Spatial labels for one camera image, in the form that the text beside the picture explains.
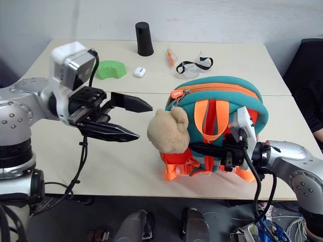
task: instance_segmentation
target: gray floor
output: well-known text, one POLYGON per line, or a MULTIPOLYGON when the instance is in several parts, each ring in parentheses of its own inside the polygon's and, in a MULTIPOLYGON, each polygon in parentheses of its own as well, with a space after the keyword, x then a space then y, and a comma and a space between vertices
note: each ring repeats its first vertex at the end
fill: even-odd
MULTIPOLYGON (((285 204, 295 209, 295 204, 285 204)), ((108 229, 116 232, 127 215, 140 209, 155 215, 154 241, 180 242, 180 217, 184 208, 194 207, 201 213, 220 212, 240 219, 252 219, 251 205, 228 207, 223 200, 141 198, 141 197, 95 197, 86 206, 82 202, 65 200, 52 210, 33 217, 28 229, 28 241, 83 242, 90 229, 108 229)), ((275 209, 276 215, 295 215, 283 209, 275 209)), ((216 213, 207 213, 213 241, 230 241, 230 232, 250 221, 234 220, 216 213)), ((283 228, 291 218, 279 219, 283 228)))

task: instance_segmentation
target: white table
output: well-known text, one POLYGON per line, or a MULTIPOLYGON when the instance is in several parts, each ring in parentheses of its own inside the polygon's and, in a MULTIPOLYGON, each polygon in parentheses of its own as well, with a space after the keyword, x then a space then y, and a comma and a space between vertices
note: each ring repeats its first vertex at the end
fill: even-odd
MULTIPOLYGON (((48 74, 50 49, 63 43, 65 41, 53 40, 24 77, 46 76, 48 74)), ((158 108, 165 107, 169 95, 164 93, 169 93, 169 90, 185 81, 174 79, 168 73, 169 68, 165 68, 166 63, 162 52, 169 44, 178 56, 184 55, 185 52, 185 56, 190 53, 195 54, 196 51, 192 50, 194 48, 196 50, 198 50, 197 48, 205 49, 203 53, 208 50, 213 51, 213 53, 219 51, 222 55, 217 54, 218 59, 228 60, 224 55, 230 55, 234 64, 231 65, 227 62, 227 65, 224 65, 222 62, 221 68, 219 68, 221 72, 216 70, 217 64, 215 64, 213 70, 208 74, 225 74, 242 77, 249 81, 254 80, 253 83, 259 89, 263 89, 260 91, 268 95, 264 95, 263 100, 270 118, 267 126, 260 133, 260 140, 273 139, 298 143, 308 148, 316 157, 322 158, 322 154, 293 97, 290 96, 263 45, 255 45, 253 49, 253 45, 158 43, 154 46, 155 57, 152 56, 151 58, 157 56, 160 56, 160 58, 155 59, 156 63, 149 63, 143 57, 134 54, 135 42, 82 41, 82 43, 87 47, 95 47, 100 53, 101 60, 107 59, 107 57, 102 56, 107 56, 110 53, 110 59, 123 61, 130 69, 135 68, 137 64, 147 67, 147 75, 143 79, 138 80, 128 74, 118 80, 95 80, 93 86, 110 91, 137 92, 132 95, 147 101, 153 106, 154 111, 131 113, 121 108, 115 108, 110 112, 112 123, 122 125, 140 134, 141 137, 139 140, 129 143, 89 139, 88 160, 80 175, 81 184, 74 188, 76 194, 253 199, 255 183, 247 183, 231 173, 217 172, 211 176, 179 177, 173 181, 164 179, 165 165, 161 161, 158 151, 148 141, 146 127, 155 111, 158 108), (249 68, 249 73, 244 72, 244 68, 249 68), (275 85, 264 84, 269 79, 275 85), (152 82, 155 85, 157 83, 158 88, 150 85, 152 82)), ((80 132, 76 128, 68 127, 61 122, 41 120, 32 127, 32 148, 37 155, 37 168, 44 171, 47 182, 56 181, 65 184, 70 182, 78 167, 81 152, 78 142, 81 139, 80 132)), ((267 176, 263 181, 261 199, 265 200, 269 197, 271 182, 270 176, 267 176)), ((62 193, 64 190, 53 185, 46 187, 46 192, 62 193)), ((280 179, 275 199, 295 200, 292 190, 280 179)))

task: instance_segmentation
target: white wall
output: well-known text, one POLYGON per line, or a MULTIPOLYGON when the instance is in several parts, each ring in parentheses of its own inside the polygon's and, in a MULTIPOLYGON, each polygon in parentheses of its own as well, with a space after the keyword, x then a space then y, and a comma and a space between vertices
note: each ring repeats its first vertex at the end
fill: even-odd
POLYGON ((52 38, 134 40, 139 21, 159 41, 264 43, 283 74, 323 38, 323 0, 0 0, 0 58, 23 75, 52 38))

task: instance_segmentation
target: orange zipper pull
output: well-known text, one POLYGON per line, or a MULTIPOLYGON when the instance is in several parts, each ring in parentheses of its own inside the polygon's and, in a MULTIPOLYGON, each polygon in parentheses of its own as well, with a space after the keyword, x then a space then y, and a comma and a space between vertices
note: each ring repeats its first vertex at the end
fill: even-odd
POLYGON ((173 90, 171 92, 172 99, 176 99, 176 98, 179 98, 181 96, 184 96, 184 91, 183 90, 173 90))

